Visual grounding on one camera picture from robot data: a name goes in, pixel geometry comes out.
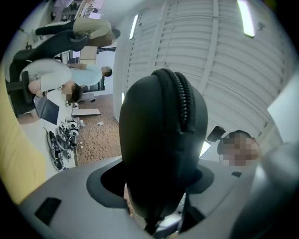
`hair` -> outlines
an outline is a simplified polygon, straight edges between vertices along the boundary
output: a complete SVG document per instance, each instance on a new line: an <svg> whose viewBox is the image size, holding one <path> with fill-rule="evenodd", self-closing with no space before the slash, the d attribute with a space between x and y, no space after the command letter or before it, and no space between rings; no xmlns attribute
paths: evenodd
<svg viewBox="0 0 299 239"><path fill-rule="evenodd" d="M233 131L233 132L230 132L228 135L226 135L225 137L221 138L220 139L220 142L218 143L218 146L217 146L217 153L219 155L222 154L223 152L223 140L224 139L234 139L236 137L237 134L242 134L245 136L245 138L247 139L251 139L251 136L249 133L245 132L245 131L242 131L242 130L236 130L236 131Z"/></svg>
<svg viewBox="0 0 299 239"><path fill-rule="evenodd" d="M82 95L83 95L83 91L81 86L75 84L75 88L73 88L72 90L71 100L69 102L70 103L78 102L81 99Z"/></svg>
<svg viewBox="0 0 299 239"><path fill-rule="evenodd" d="M112 32L113 32L113 34L114 34L114 36L115 36L116 39L119 38L120 35L121 35L121 31L120 30L112 29Z"/></svg>
<svg viewBox="0 0 299 239"><path fill-rule="evenodd" d="M110 68L110 71L109 71L109 72L106 72L104 76L105 76L105 77L110 77L110 76L112 76L112 69Z"/></svg>

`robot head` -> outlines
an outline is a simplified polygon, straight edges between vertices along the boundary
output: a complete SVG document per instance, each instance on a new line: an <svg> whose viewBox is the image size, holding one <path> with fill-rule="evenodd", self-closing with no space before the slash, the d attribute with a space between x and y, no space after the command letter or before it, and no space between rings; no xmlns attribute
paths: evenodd
<svg viewBox="0 0 299 239"><path fill-rule="evenodd" d="M181 73L160 69L131 86L120 141L131 203L145 219L172 214L194 183L207 108Z"/></svg>

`man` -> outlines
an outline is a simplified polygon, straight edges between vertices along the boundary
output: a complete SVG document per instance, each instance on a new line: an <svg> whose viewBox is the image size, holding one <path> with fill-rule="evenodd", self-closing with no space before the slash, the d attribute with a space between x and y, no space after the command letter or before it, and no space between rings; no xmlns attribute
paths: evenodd
<svg viewBox="0 0 299 239"><path fill-rule="evenodd" d="M71 71L63 63L54 59L40 59L27 65L20 74L22 81L22 73L28 71L29 85L28 89L37 97L42 97L47 91L58 89L61 87L61 93L66 94L69 102L77 102L82 96L82 90L79 85L71 80ZM33 123L39 120L36 110L18 118L20 124Z"/></svg>
<svg viewBox="0 0 299 239"><path fill-rule="evenodd" d="M38 41L38 36L54 35L65 30L73 30L77 35L88 35L87 46L110 46L121 35L117 29L111 29L109 22L103 19L78 17L68 23L46 26L32 30L33 41Z"/></svg>
<svg viewBox="0 0 299 239"><path fill-rule="evenodd" d="M220 140L217 153L224 164L241 169L260 157L261 150L255 138L245 131L237 130Z"/></svg>
<svg viewBox="0 0 299 239"><path fill-rule="evenodd" d="M112 75L112 69L109 66L104 66L101 69L96 65L89 64L67 64L71 69L72 80L80 85L95 85L102 77Z"/></svg>

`fluorescent light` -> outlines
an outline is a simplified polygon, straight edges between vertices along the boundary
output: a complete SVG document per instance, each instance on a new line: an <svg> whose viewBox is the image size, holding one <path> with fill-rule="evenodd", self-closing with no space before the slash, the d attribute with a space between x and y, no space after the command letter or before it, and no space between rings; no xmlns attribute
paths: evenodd
<svg viewBox="0 0 299 239"><path fill-rule="evenodd" d="M134 18L134 21L133 21L133 25L132 25L132 29L131 29L131 34L130 34L130 40L133 38L134 36L134 32L135 32L135 27L136 27L136 23L137 23L137 19L138 19L138 16L139 14L137 14Z"/></svg>
<svg viewBox="0 0 299 239"><path fill-rule="evenodd" d="M125 93L121 93L121 104L123 103L123 100L125 99Z"/></svg>
<svg viewBox="0 0 299 239"><path fill-rule="evenodd" d="M209 144L207 141L204 141L204 144L202 145L199 157L201 157L210 147L211 147L211 144Z"/></svg>
<svg viewBox="0 0 299 239"><path fill-rule="evenodd" d="M238 0L238 4L242 16L244 34L250 37L254 37L255 32L248 4L246 0Z"/></svg>

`white board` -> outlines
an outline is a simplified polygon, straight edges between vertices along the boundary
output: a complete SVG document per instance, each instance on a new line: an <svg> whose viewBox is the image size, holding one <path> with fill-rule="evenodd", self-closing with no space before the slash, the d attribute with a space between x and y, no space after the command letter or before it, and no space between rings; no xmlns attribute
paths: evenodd
<svg viewBox="0 0 299 239"><path fill-rule="evenodd" d="M83 110L76 110L73 109L71 115L72 116L79 116L79 115L99 115L101 114L98 109L83 109Z"/></svg>

